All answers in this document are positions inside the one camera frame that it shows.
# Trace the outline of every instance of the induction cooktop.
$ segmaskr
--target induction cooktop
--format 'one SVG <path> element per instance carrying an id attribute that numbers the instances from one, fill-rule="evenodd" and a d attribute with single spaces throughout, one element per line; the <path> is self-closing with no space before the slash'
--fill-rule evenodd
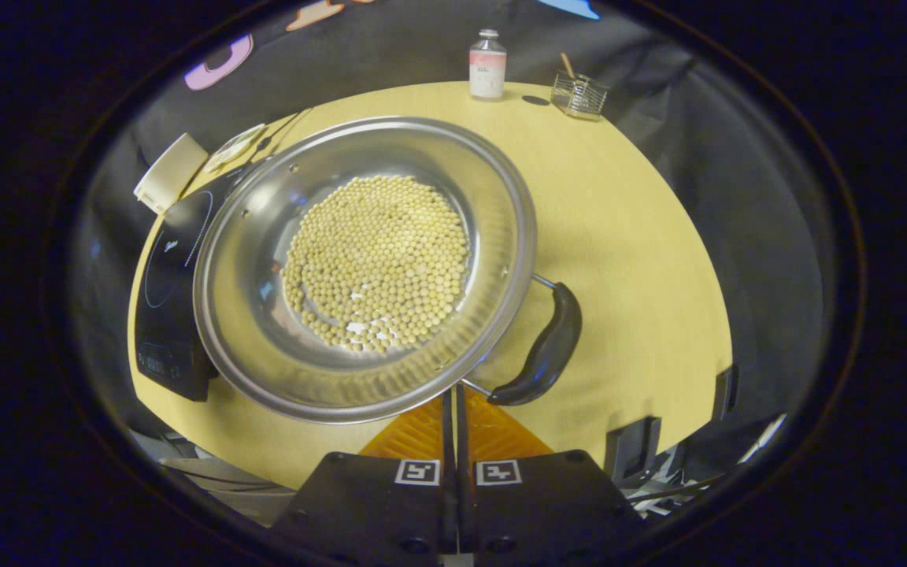
<path id="1" fill-rule="evenodd" d="M 244 177 L 232 169 L 167 209 L 148 258 L 135 307 L 138 370 L 184 398 L 204 402 L 216 367 L 205 354 L 191 304 L 194 265 L 216 212 Z"/>

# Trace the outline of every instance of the pot handle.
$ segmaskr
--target pot handle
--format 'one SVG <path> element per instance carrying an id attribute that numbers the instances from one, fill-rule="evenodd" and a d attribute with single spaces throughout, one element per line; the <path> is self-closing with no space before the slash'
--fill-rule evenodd
<path id="1" fill-rule="evenodd" d="M 579 331 L 583 329 L 583 313 L 579 311 L 579 302 L 572 291 L 560 281 L 551 283 L 539 274 L 533 274 L 533 277 L 551 288 L 555 313 L 530 347 L 520 374 L 489 394 L 489 403 L 496 406 L 519 406 L 533 402 L 550 390 L 576 350 Z"/>

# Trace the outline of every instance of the cable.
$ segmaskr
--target cable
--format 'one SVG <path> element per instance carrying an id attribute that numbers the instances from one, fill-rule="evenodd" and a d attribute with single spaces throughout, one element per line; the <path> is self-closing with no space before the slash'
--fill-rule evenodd
<path id="1" fill-rule="evenodd" d="M 633 502 L 643 502 L 643 500 L 655 500 L 658 498 L 668 498 L 669 496 L 694 495 L 694 493 L 698 493 L 699 491 L 702 490 L 702 488 L 708 487 L 710 484 L 713 484 L 713 482 L 720 480 L 720 478 L 723 478 L 723 475 L 720 474 L 720 475 L 714 476 L 713 478 L 706 478 L 706 480 L 703 480 L 702 482 L 696 482 L 696 484 L 690 484 L 690 485 L 687 485 L 687 487 L 676 488 L 676 489 L 673 489 L 673 491 L 655 492 L 652 495 L 635 496 L 634 498 L 628 498 L 627 500 L 629 500 L 629 503 L 633 503 Z"/>
<path id="2" fill-rule="evenodd" d="M 667 484 L 670 484 L 673 480 L 675 480 L 678 474 L 681 475 L 681 481 L 679 482 L 679 485 L 684 485 L 684 467 L 681 467 L 674 471 L 674 474 L 669 478 L 669 480 L 667 480 Z"/>
<path id="3" fill-rule="evenodd" d="M 737 461 L 737 464 L 746 462 L 746 460 L 750 459 L 755 453 L 758 452 L 759 449 L 761 449 L 765 445 L 768 445 L 768 442 L 772 438 L 772 435 L 775 435 L 775 432 L 779 430 L 779 426 L 781 426 L 782 422 L 785 420 L 786 414 L 782 413 L 782 415 L 778 416 L 777 419 L 774 420 L 774 422 L 768 424 L 768 427 L 766 427 L 765 431 L 762 432 L 762 435 L 758 438 L 758 441 L 753 443 L 751 448 L 748 449 L 748 452 L 746 452 L 744 456 L 741 457 L 741 460 Z"/>
<path id="4" fill-rule="evenodd" d="M 196 476 L 198 478 L 205 478 L 205 480 L 216 480 L 219 482 L 227 482 L 227 484 L 240 484 L 240 485 L 242 485 L 242 487 L 261 487 L 261 488 L 256 488 L 256 489 L 280 487 L 279 484 L 274 484 L 274 482 L 247 482 L 245 480 L 225 480 L 224 478 L 219 478 L 216 476 L 209 476 L 209 475 L 201 474 L 201 473 L 197 473 L 197 472 L 191 472 L 191 471 L 187 471 L 187 470 L 180 469 L 175 466 L 170 466 L 170 465 L 163 464 L 163 463 L 159 463 L 159 464 L 161 464 L 161 466 L 168 468 L 170 470 L 176 470 L 178 473 L 187 474 L 188 476 Z"/>
<path id="5" fill-rule="evenodd" d="M 162 433 L 159 434 L 159 438 L 161 438 L 163 441 L 165 441 L 166 444 L 169 445 L 170 448 L 173 449 L 174 453 L 183 456 L 183 453 L 180 452 L 180 449 L 177 449 L 177 445 L 174 445 L 173 441 L 170 441 L 169 439 L 166 438 L 166 434 L 162 434 Z"/>
<path id="6" fill-rule="evenodd" d="M 273 488 L 281 488 L 284 491 L 289 491 L 289 495 L 295 493 L 292 488 L 289 487 L 280 487 L 278 484 L 275 484 L 274 487 L 250 487 L 250 488 L 206 488 L 208 492 L 257 492 L 257 491 L 271 491 Z M 273 492 L 272 495 L 280 495 L 278 492 Z"/>

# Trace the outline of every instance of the sticker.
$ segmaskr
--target sticker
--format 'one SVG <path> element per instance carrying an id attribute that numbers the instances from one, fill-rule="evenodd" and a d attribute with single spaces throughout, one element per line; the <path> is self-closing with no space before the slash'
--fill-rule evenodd
<path id="1" fill-rule="evenodd" d="M 394 484 L 420 484 L 425 487 L 439 486 L 439 459 L 432 461 L 417 461 L 401 459 L 397 467 L 397 476 Z"/>
<path id="2" fill-rule="evenodd" d="M 202 62 L 201 65 L 191 69 L 184 75 L 184 83 L 187 83 L 188 89 L 192 91 L 208 89 L 215 83 L 219 83 L 219 80 L 224 78 L 224 76 L 231 74 L 233 69 L 240 67 L 240 64 L 246 60 L 247 55 L 251 54 L 252 50 L 254 50 L 254 39 L 248 33 L 241 39 L 237 39 L 236 42 L 230 43 L 229 60 L 215 69 L 209 69 L 209 65 Z"/>
<path id="3" fill-rule="evenodd" d="M 468 54 L 468 85 L 476 97 L 503 96 L 506 79 L 506 54 L 473 50 Z"/>
<path id="4" fill-rule="evenodd" d="M 310 4 L 309 6 L 303 6 L 300 10 L 296 11 L 296 19 L 291 24 L 285 26 L 287 32 L 295 32 L 299 28 L 306 28 L 307 25 L 316 23 L 323 20 L 324 18 L 330 18 L 335 14 L 342 11 L 341 4 L 331 4 L 331 0 L 320 0 Z"/>
<path id="5" fill-rule="evenodd" d="M 499 484 L 522 484 L 520 466 L 516 459 L 508 461 L 478 461 L 476 463 L 476 484 L 479 487 L 493 487 Z"/>

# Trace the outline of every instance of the round wooden table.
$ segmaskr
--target round wooden table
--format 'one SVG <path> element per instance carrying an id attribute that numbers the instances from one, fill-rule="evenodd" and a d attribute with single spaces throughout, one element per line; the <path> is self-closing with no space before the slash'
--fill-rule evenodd
<path id="1" fill-rule="evenodd" d="M 712 262 L 670 187 L 611 123 L 570 118 L 526 102 L 527 95 L 547 99 L 550 88 L 507 83 L 497 103 L 472 100 L 461 82 L 358 94 L 298 113 L 253 159 L 325 128 L 384 115 L 446 120 L 492 141 L 520 170 L 534 200 L 535 271 L 567 284 L 583 308 L 583 334 L 558 383 L 535 402 L 505 409 L 555 451 L 584 449 L 601 463 L 607 431 L 662 417 L 659 447 L 665 449 L 708 422 L 716 375 L 731 364 L 730 325 Z M 244 165 L 251 154 L 199 172 L 183 194 Z M 161 222 L 156 219 L 143 248 L 128 311 L 135 391 L 156 416 L 212 455 L 292 488 L 325 453 L 357 453 L 393 420 L 298 422 L 245 398 L 222 377 L 209 385 L 208 401 L 190 402 L 142 376 L 132 347 L 135 306 Z M 532 284 L 472 380 L 489 388 L 511 380 L 551 313 L 550 293 Z"/>

